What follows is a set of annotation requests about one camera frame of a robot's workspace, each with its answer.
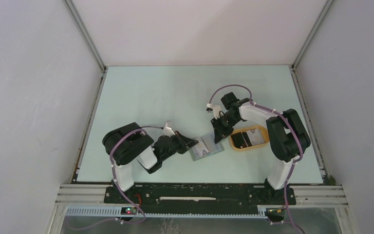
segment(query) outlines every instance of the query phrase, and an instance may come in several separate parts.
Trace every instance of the yellow tray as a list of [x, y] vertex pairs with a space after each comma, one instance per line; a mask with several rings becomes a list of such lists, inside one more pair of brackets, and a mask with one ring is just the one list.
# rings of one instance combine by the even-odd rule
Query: yellow tray
[[231, 136], [230, 136], [231, 148], [233, 148], [233, 150], [236, 150], [236, 151], [245, 151], [245, 150], [261, 148], [261, 147], [267, 145], [269, 143], [269, 133], [267, 132], [267, 129], [265, 129], [261, 125], [254, 125], [254, 126], [250, 126], [250, 127], [247, 127], [247, 128], [236, 129], [236, 130], [233, 131], [232, 135], [236, 134], [236, 133], [239, 133], [239, 132], [246, 132], [246, 131], [253, 130], [253, 129], [259, 129], [260, 130], [260, 132], [262, 133], [262, 137], [264, 139], [264, 142], [265, 142], [264, 144], [254, 145], [254, 146], [250, 146], [250, 147], [246, 147], [246, 148], [241, 149], [241, 148], [237, 148], [237, 147], [234, 146], [233, 141], [232, 141]]

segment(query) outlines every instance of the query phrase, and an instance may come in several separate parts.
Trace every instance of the purple cable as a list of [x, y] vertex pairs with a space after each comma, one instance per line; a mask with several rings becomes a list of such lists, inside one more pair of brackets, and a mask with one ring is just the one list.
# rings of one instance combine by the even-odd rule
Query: purple cable
[[71, 230], [74, 230], [74, 231], [83, 231], [83, 230], [87, 230], [87, 229], [90, 229], [90, 228], [92, 228], [92, 227], [95, 227], [96, 225], [101, 224], [101, 223], [103, 223], [103, 222], [113, 221], [113, 220], [115, 220], [115, 218], [106, 218], [106, 219], [103, 219], [103, 220], [101, 220], [101, 221], [99, 221], [99, 222], [96, 222], [96, 223], [91, 224], [90, 226], [87, 226], [87, 227], [84, 227], [84, 228], [74, 228], [74, 227], [71, 227], [69, 221], [67, 221], [67, 220], [66, 220], [65, 225], [66, 225], [69, 229], [71, 229]]
[[[277, 225], [277, 224], [283, 224], [283, 223], [287, 223], [287, 224], [292, 224], [292, 222], [289, 222], [289, 221], [283, 221], [283, 222], [272, 222], [269, 218], [267, 218], [266, 220], [267, 222], [269, 222], [271, 225]], [[297, 225], [296, 224], [296, 227], [303, 233], [303, 234], [306, 234], [304, 232], [304, 230], [302, 229], [301, 226]]]
[[290, 130], [290, 132], [292, 133], [293, 138], [294, 138], [295, 141], [296, 141], [296, 144], [298, 145], [299, 156], [300, 156], [300, 157], [299, 157], [298, 159], [296, 159], [296, 160], [293, 161], [292, 166], [291, 166], [290, 171], [289, 171], [289, 174], [287, 175], [286, 181], [284, 182], [284, 203], [285, 203], [285, 205], [286, 205], [287, 213], [289, 214], [290, 223], [292, 224], [293, 228], [295, 228], [296, 232], [299, 233], [299, 231], [298, 231], [298, 225], [297, 225], [296, 223], [294, 223], [293, 218], [292, 218], [292, 215], [290, 214], [290, 210], [289, 210], [289, 202], [288, 202], [288, 200], [287, 200], [287, 189], [286, 189], [286, 188], [287, 188], [287, 185], [288, 185], [288, 183], [289, 183], [289, 179], [290, 179], [290, 177], [292, 176], [293, 170], [295, 169], [295, 163], [299, 162], [299, 161], [302, 160], [302, 158], [303, 158], [303, 149], [302, 149], [302, 146], [301, 146], [300, 141], [299, 141], [299, 139], [298, 139], [298, 136], [296, 135], [295, 130], [293, 130], [292, 126], [289, 124], [289, 122], [287, 121], [287, 119], [286, 119], [283, 115], [281, 115], [279, 112], [277, 112], [277, 111], [275, 111], [275, 110], [272, 110], [272, 109], [270, 109], [270, 108], [267, 108], [267, 107], [264, 107], [264, 106], [260, 106], [260, 105], [258, 105], [258, 104], [255, 104], [255, 103], [253, 102], [253, 99], [252, 99], [252, 97], [253, 97], [252, 92], [251, 92], [250, 89], [247, 88], [246, 86], [243, 86], [243, 85], [240, 85], [240, 84], [229, 84], [229, 85], [225, 85], [225, 86], [223, 86], [223, 87], [217, 89], [217, 90], [213, 93], [213, 95], [211, 95], [210, 101], [209, 101], [208, 103], [211, 104], [211, 101], [213, 100], [214, 95], [216, 95], [216, 93], [217, 93], [218, 91], [220, 91], [220, 90], [222, 90], [222, 89], [224, 89], [224, 88], [227, 88], [227, 87], [234, 87], [234, 86], [236, 86], [236, 87], [242, 87], [242, 88], [244, 88], [245, 90], [247, 90], [247, 91], [249, 92], [249, 94], [250, 94], [250, 98], [249, 98], [250, 101], [249, 101], [249, 102], [250, 102], [250, 104], [252, 104], [253, 106], [258, 107], [258, 108], [261, 108], [261, 109], [263, 109], [263, 110], [265, 110], [265, 111], [269, 111], [269, 112], [272, 112], [272, 113], [278, 115], [278, 116], [279, 116], [279, 117], [284, 121], [284, 123], [286, 124], [287, 128]]
[[163, 129], [163, 127], [159, 127], [159, 126], [151, 126], [151, 125], [141, 126], [141, 128], [158, 128], [158, 129]]
[[[131, 132], [127, 133], [123, 138], [121, 138], [117, 143], [116, 145], [112, 148], [111, 152], [110, 152], [110, 162], [111, 162], [111, 165], [114, 165], [115, 164], [115, 160], [113, 158], [113, 155], [114, 155], [114, 152], [115, 150], [119, 147], [119, 145], [121, 145], [121, 143], [127, 139], [129, 136], [131, 136], [132, 134], [134, 133], [138, 133], [138, 132], [142, 132], [144, 134], [147, 134], [147, 132], [144, 130], [144, 129], [135, 129], [135, 130], [132, 130]], [[138, 223], [142, 223], [144, 222], [144, 220], [146, 220], [146, 214], [144, 213], [144, 211], [139, 207], [137, 206], [133, 201], [131, 201], [131, 199], [129, 199], [125, 194], [124, 192], [122, 191], [122, 189], [120, 188], [120, 186], [118, 185], [118, 179], [117, 179], [117, 175], [115, 174], [115, 170], [114, 168], [112, 168], [112, 176], [113, 176], [113, 181], [115, 183], [115, 185], [117, 186], [118, 188], [118, 191], [121, 193], [121, 195], [125, 198], [125, 200], [127, 200], [131, 205], [133, 205], [139, 212], [141, 212], [143, 214], [143, 219], [141, 221], [136, 221], [136, 222], [128, 222], [128, 221], [124, 221], [122, 219], [119, 219], [121, 222], [123, 223], [132, 223], [132, 224], [138, 224]]]
[[[159, 126], [151, 126], [151, 125], [142, 126], [141, 128], [158, 128], [158, 129], [163, 129], [163, 127], [159, 127]], [[126, 134], [126, 135], [125, 135], [121, 140], [119, 140], [119, 141], [117, 142], [117, 144], [112, 148], [112, 150], [111, 150], [111, 152], [110, 152], [110, 162], [111, 162], [112, 165], [115, 164], [115, 160], [114, 160], [114, 158], [113, 158], [113, 154], [114, 154], [114, 152], [116, 151], [116, 149], [119, 147], [119, 145], [120, 145], [120, 144], [121, 144], [125, 139], [127, 139], [129, 136], [131, 136], [132, 134], [137, 133], [137, 132], [143, 132], [143, 133], [146, 134], [146, 131], [143, 130], [143, 129], [136, 129], [136, 130], [134, 130], [134, 131], [131, 131], [131, 132], [129, 132], [128, 134]], [[115, 174], [115, 170], [114, 170], [114, 169], [112, 169], [112, 175], [113, 175], [113, 178], [114, 178], [114, 179], [117, 179], [117, 176], [116, 176], [116, 174]], [[74, 227], [71, 227], [70, 224], [69, 224], [69, 222], [67, 222], [67, 223], [66, 223], [67, 227], [68, 227], [69, 229], [71, 229], [71, 230], [74, 230], [74, 231], [82, 231], [82, 230], [86, 230], [86, 229], [90, 229], [90, 228], [92, 228], [92, 227], [95, 227], [96, 225], [101, 224], [101, 223], [103, 223], [103, 222], [113, 221], [113, 220], [116, 220], [116, 219], [118, 219], [118, 220], [120, 220], [121, 222], [124, 222], [124, 223], [132, 223], [132, 224], [141, 223], [141, 222], [143, 222], [144, 220], [146, 220], [146, 215], [145, 215], [144, 211], [143, 211], [139, 206], [137, 206], [134, 202], [132, 202], [132, 201], [131, 201], [127, 196], [125, 196], [124, 192], [123, 192], [122, 189], [118, 186], [118, 183], [117, 183], [117, 182], [114, 181], [114, 183], [115, 183], [115, 185], [117, 186], [117, 188], [118, 188], [119, 192], [121, 193], [121, 195], [125, 198], [125, 200], [127, 200], [129, 203], [131, 203], [135, 208], [137, 208], [137, 210], [138, 210], [139, 212], [141, 212], [141, 213], [143, 214], [143, 220], [141, 220], [141, 221], [137, 221], [137, 222], [128, 222], [128, 221], [124, 221], [124, 220], [121, 220], [121, 219], [118, 219], [118, 218], [106, 218], [106, 219], [103, 219], [103, 220], [101, 220], [101, 221], [99, 221], [99, 222], [96, 222], [96, 223], [94, 223], [94, 224], [92, 224], [92, 225], [90, 225], [90, 226], [88, 226], [88, 227], [84, 227], [84, 228], [74, 228]]]

